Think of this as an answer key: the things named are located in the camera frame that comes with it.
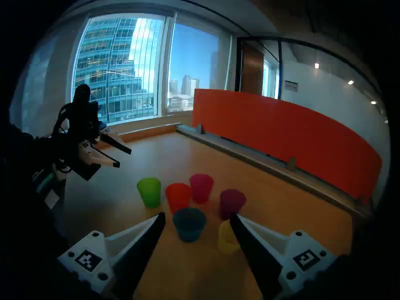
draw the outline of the window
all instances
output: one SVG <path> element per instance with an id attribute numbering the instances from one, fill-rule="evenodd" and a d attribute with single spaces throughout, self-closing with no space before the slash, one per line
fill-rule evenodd
<path id="1" fill-rule="evenodd" d="M 169 65 L 167 111 L 193 110 L 195 89 L 224 90 L 231 35 L 178 15 L 173 32 Z"/>
<path id="2" fill-rule="evenodd" d="M 279 70 L 278 67 L 273 67 L 264 58 L 264 71 L 262 77 L 262 95 L 278 99 L 279 91 Z"/>
<path id="3" fill-rule="evenodd" d="M 94 17 L 77 50 L 72 89 L 89 85 L 108 124 L 191 111 L 196 89 L 226 88 L 231 37 L 182 14 Z"/>
<path id="4" fill-rule="evenodd" d="M 100 121 L 112 123 L 158 113 L 149 99 L 157 99 L 156 61 L 165 23 L 165 16 L 146 14 L 90 19 L 77 51 L 72 88 L 90 86 L 90 100 L 99 102 Z"/>

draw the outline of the pink cup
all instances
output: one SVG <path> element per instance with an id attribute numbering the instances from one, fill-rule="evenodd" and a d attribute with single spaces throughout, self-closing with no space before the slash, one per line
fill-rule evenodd
<path id="1" fill-rule="evenodd" d="M 232 213 L 238 214 L 246 203 L 246 196 L 240 190 L 226 189 L 221 193 L 219 202 L 219 215 L 222 220 L 231 218 Z"/>
<path id="2" fill-rule="evenodd" d="M 190 177 L 191 197 L 195 203 L 206 203 L 210 198 L 214 180 L 207 174 L 195 174 Z"/>

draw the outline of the yellow cup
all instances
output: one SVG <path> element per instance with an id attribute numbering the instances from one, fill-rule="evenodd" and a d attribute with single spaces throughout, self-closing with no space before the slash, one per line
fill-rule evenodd
<path id="1" fill-rule="evenodd" d="M 223 254 L 231 254 L 239 248 L 240 245 L 229 220 L 223 221 L 218 230 L 218 250 Z"/>

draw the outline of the glass skyscraper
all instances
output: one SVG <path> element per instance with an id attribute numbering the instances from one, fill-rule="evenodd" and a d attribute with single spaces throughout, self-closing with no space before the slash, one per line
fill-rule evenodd
<path id="1" fill-rule="evenodd" d="M 87 26 L 75 65 L 74 87 L 87 84 L 106 123 L 153 116 L 160 19 L 107 16 Z"/>

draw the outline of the orange panel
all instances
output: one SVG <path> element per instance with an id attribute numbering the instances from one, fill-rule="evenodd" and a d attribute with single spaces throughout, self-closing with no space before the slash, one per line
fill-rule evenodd
<path id="1" fill-rule="evenodd" d="M 196 89 L 193 126 L 288 162 L 368 204 L 378 153 L 343 124 L 297 104 L 245 92 Z"/>

